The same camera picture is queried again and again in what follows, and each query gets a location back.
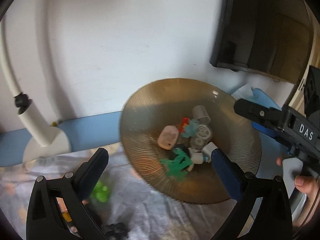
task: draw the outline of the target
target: round plate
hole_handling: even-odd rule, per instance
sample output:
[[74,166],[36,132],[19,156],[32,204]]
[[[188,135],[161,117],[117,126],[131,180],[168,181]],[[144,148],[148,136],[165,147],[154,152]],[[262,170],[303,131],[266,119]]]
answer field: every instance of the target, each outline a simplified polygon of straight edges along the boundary
[[136,171],[156,190],[180,201],[214,204],[229,196],[210,163],[195,165],[183,181],[166,176],[159,162],[170,158],[157,138],[166,125],[192,118],[192,108],[203,105],[210,118],[212,142],[244,171],[256,174],[261,160],[261,141],[251,122],[233,110],[235,99],[207,83],[192,79],[165,79],[135,92],[125,104],[120,136],[125,153]]

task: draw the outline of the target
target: screw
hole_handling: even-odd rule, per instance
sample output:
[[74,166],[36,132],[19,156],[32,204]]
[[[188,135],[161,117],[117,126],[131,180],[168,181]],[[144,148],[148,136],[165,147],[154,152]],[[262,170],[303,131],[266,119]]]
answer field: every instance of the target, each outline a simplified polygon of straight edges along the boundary
[[253,179],[255,177],[255,175],[252,172],[246,172],[245,173],[245,177],[247,179]]
[[276,181],[282,182],[282,178],[280,176],[276,176]]
[[37,182],[40,182],[40,181],[42,181],[42,180],[43,180],[43,176],[39,176],[39,177],[36,178],[36,181],[37,181]]
[[70,179],[70,178],[72,178],[72,176],[73,176],[73,172],[72,172],[72,171],[69,171],[69,172],[67,172],[66,174],[64,174],[64,176],[65,176],[67,179]]

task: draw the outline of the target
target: white wall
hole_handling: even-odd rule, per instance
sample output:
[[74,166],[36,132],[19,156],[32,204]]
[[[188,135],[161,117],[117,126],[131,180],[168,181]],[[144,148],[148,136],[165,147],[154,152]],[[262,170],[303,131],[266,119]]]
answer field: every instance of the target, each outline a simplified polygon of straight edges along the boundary
[[[208,63],[220,10],[221,0],[15,0],[9,54],[48,122],[120,111],[135,90],[169,77],[227,92],[248,82],[282,105],[291,84]],[[23,128],[2,73],[0,89],[0,129]]]

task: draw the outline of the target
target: green toy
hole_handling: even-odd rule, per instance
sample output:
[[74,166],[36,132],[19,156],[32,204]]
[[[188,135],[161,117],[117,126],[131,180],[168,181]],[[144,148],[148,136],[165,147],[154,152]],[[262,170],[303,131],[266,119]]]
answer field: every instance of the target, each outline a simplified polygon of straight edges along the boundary
[[99,202],[106,202],[109,198],[109,189],[104,186],[101,181],[98,181],[95,185],[90,197],[96,198]]
[[177,180],[182,181],[187,175],[187,172],[182,170],[191,165],[192,161],[180,148],[175,148],[172,151],[177,155],[177,157],[175,157],[174,160],[161,159],[160,163],[167,166],[167,176],[174,176],[177,178]]

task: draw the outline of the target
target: finger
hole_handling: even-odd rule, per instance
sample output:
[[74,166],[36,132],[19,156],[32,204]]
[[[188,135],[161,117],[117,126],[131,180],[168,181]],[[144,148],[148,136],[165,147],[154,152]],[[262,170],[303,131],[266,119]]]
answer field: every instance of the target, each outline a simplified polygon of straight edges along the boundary
[[283,161],[282,157],[278,157],[276,160],[277,165],[282,167],[282,161]]
[[[307,217],[309,211],[311,210],[313,203],[316,199],[316,195],[319,190],[319,185],[316,182],[316,180],[313,177],[305,177],[305,176],[297,176],[294,180],[295,187],[302,193],[306,193],[308,200],[306,205],[304,206],[301,214],[299,217],[293,221],[292,225],[294,227],[299,227],[304,222],[305,218]],[[314,215],[314,212],[318,206],[319,198],[316,200],[316,204],[313,207],[313,210],[310,213],[310,216],[308,217],[307,223],[310,221],[312,216]]]
[[294,180],[295,187],[314,201],[318,193],[319,185],[313,177],[297,176]]

